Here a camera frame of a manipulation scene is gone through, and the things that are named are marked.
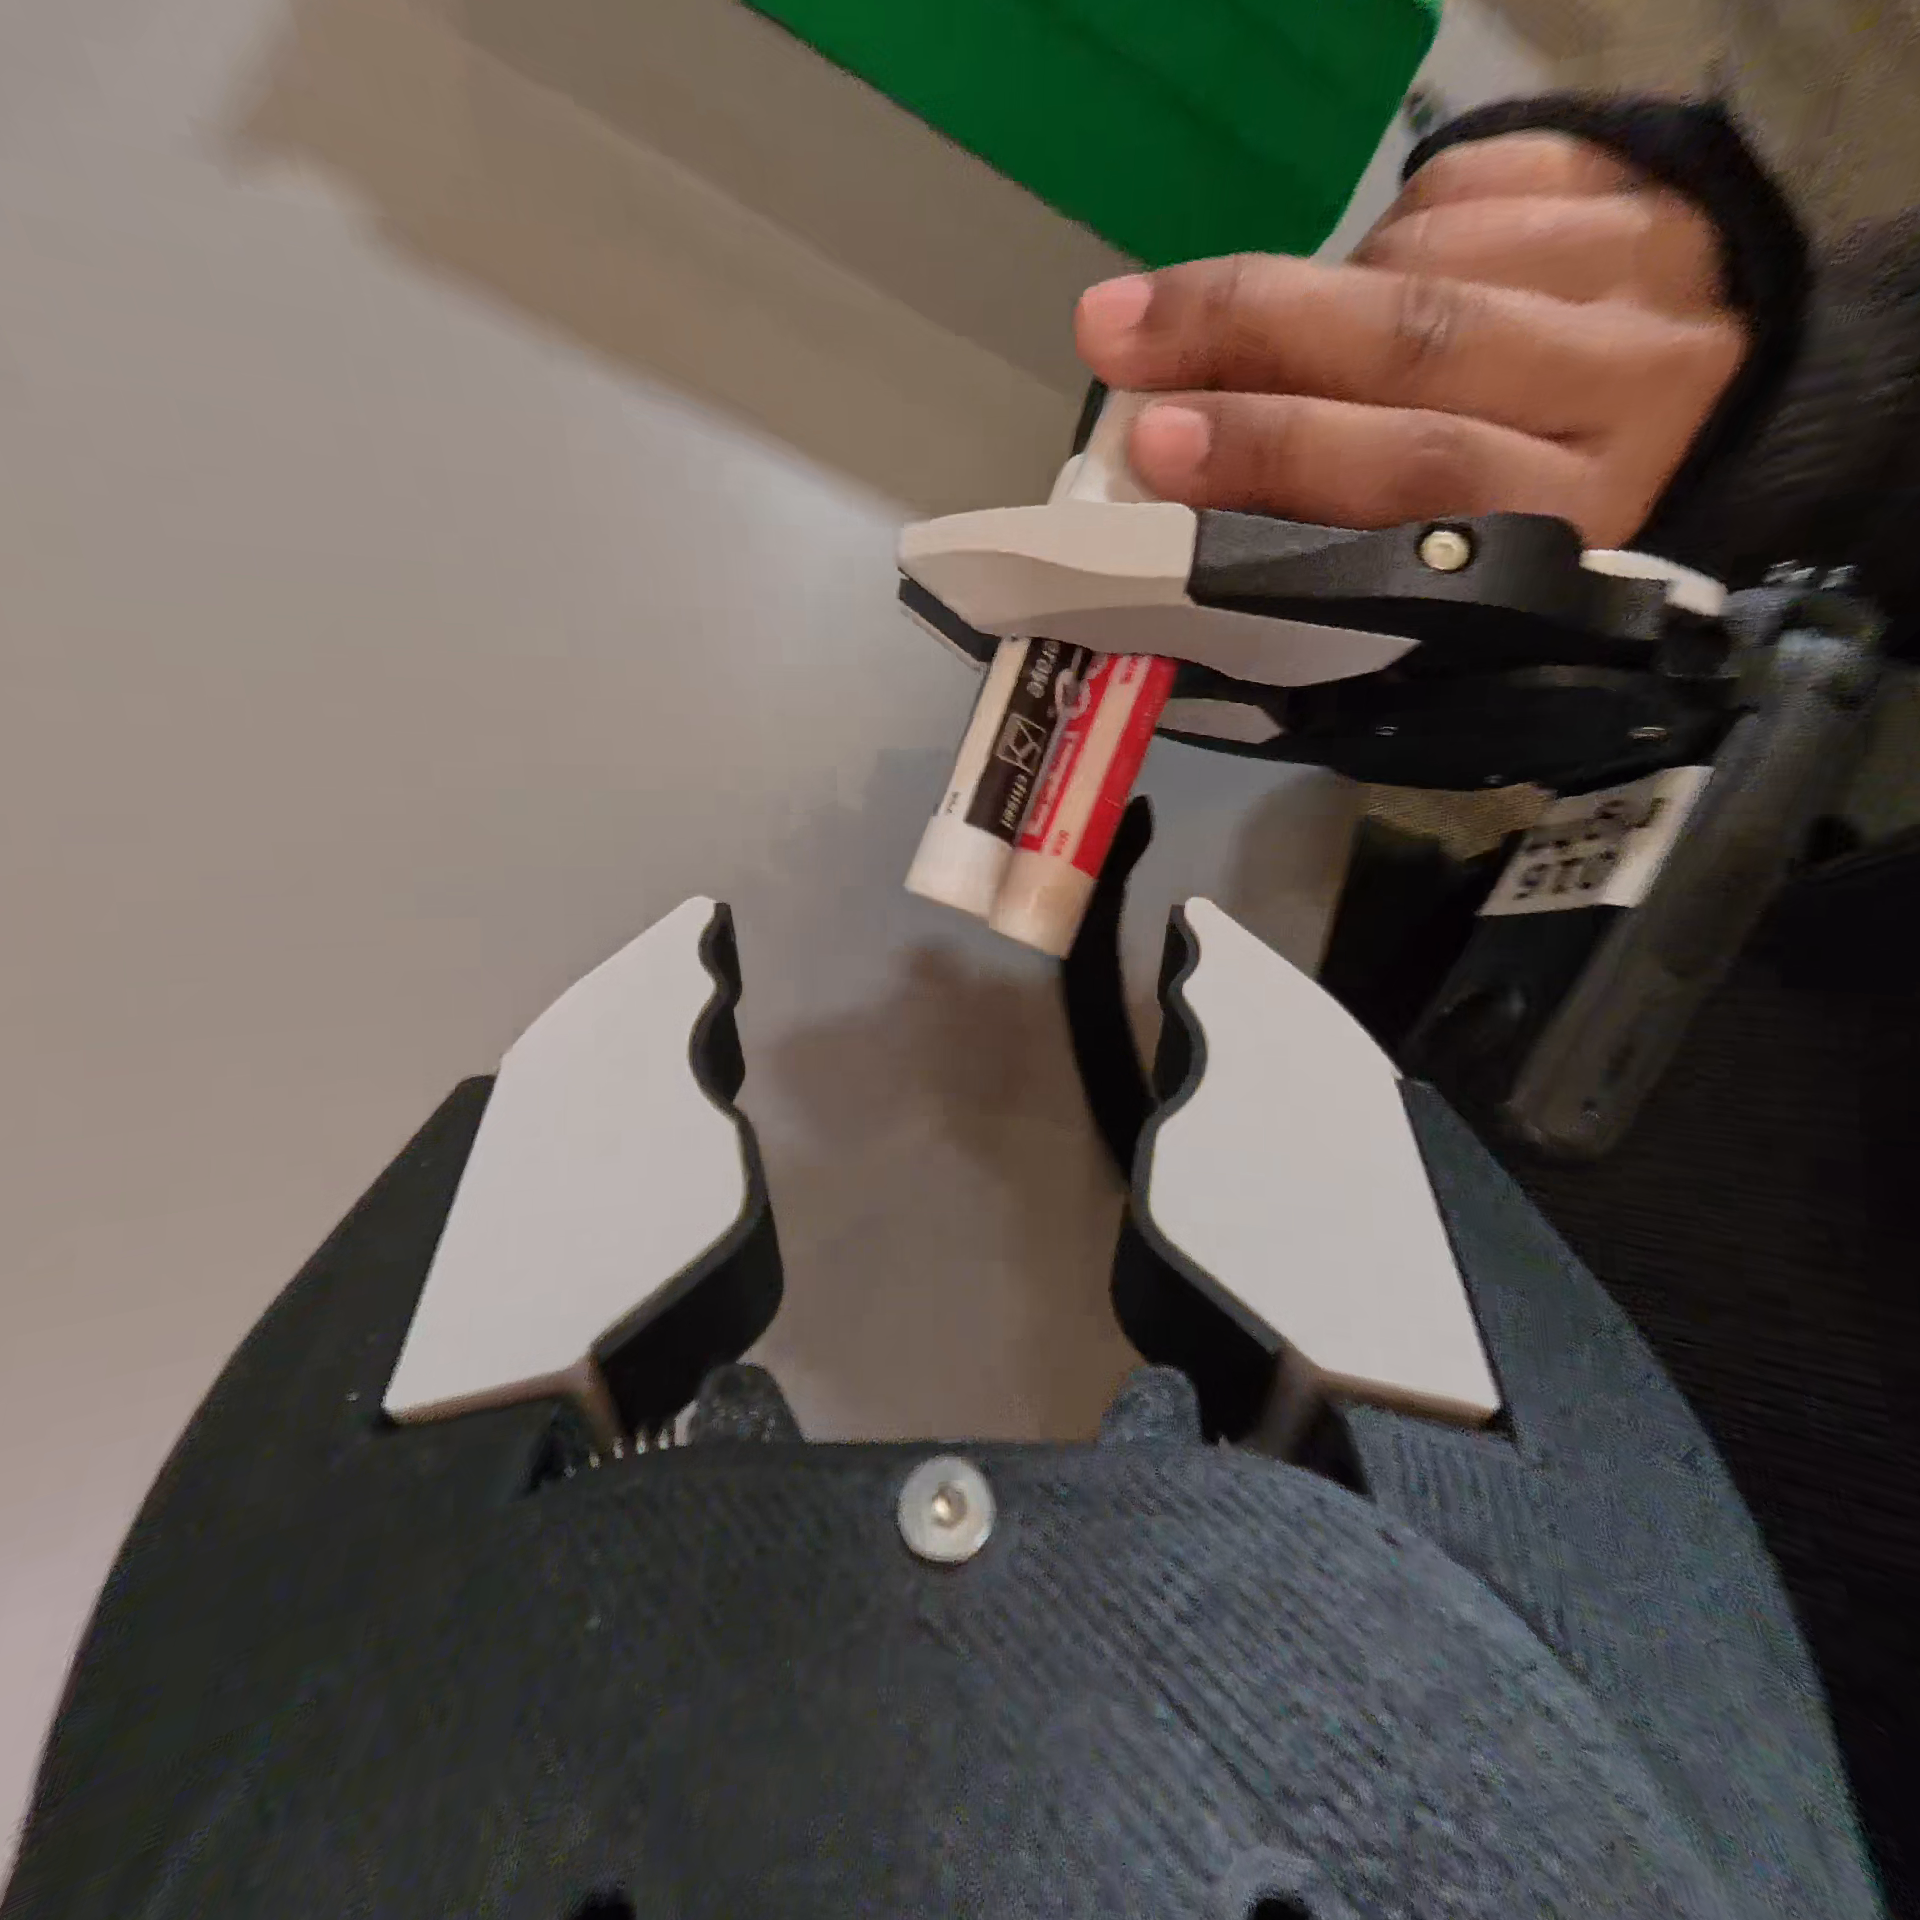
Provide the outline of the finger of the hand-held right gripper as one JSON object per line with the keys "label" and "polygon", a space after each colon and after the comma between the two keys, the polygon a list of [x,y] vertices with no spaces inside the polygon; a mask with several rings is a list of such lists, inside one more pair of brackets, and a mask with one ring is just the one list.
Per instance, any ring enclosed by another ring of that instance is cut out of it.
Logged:
{"label": "finger of the hand-held right gripper", "polygon": [[1286,732],[1286,690],[1176,690],[1164,703],[1156,732],[1202,746],[1268,746]]}
{"label": "finger of the hand-held right gripper", "polygon": [[975,633],[1164,656],[1264,688],[1348,681],[1412,650],[1400,634],[1199,605],[1188,589],[1197,514],[1156,500],[1128,465],[1143,402],[1107,393],[1047,503],[906,525],[903,578]]}

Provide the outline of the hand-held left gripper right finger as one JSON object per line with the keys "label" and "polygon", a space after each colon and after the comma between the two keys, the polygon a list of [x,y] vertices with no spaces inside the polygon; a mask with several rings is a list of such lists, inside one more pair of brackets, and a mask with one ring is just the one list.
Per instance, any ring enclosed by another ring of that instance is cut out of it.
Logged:
{"label": "hand-held left gripper right finger", "polygon": [[1155,1104],[1110,1300],[1211,1442],[1296,1455],[1327,1407],[1486,1432],[1498,1369],[1384,1052],[1192,896],[1167,914]]}

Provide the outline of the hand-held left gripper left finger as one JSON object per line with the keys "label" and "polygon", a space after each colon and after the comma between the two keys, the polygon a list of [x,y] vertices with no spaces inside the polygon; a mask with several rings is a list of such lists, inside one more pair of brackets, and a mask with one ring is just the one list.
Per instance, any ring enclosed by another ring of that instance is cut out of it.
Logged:
{"label": "hand-held left gripper left finger", "polygon": [[500,1058],[382,1407],[435,1423],[573,1405],[596,1447],[672,1432],[773,1326],[773,1197],[738,1109],[741,965],[693,896]]}

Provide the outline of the red dry erase marker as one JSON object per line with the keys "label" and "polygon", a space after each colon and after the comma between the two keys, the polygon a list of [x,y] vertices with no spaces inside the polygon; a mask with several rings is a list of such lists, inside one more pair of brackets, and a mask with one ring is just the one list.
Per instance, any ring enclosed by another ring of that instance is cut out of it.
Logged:
{"label": "red dry erase marker", "polygon": [[1164,656],[1100,656],[1077,681],[987,926],[1064,958],[1176,681]]}

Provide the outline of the black dry erase marker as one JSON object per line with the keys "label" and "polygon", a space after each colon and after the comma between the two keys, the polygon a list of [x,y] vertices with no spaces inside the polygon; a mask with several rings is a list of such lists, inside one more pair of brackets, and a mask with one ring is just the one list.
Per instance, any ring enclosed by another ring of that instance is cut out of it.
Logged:
{"label": "black dry erase marker", "polygon": [[979,921],[992,914],[1087,661],[1085,647],[1051,637],[998,644],[907,868],[911,896]]}

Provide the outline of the person's right hand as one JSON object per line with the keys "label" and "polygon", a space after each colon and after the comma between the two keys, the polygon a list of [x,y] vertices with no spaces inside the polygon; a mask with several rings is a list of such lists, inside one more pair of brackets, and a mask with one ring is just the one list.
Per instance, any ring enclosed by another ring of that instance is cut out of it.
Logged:
{"label": "person's right hand", "polygon": [[1556,132],[1442,151],[1347,260],[1103,278],[1072,325],[1090,374],[1143,398],[1152,496],[1352,529],[1543,514],[1611,549],[1750,349],[1707,217]]}

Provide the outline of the green plastic storage box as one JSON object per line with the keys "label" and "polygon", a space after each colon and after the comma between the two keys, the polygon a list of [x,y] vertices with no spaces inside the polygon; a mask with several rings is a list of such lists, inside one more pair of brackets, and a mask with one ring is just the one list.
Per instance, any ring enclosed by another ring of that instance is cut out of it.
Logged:
{"label": "green plastic storage box", "polygon": [[754,1],[1147,266],[1316,250],[1432,48],[1436,1]]}

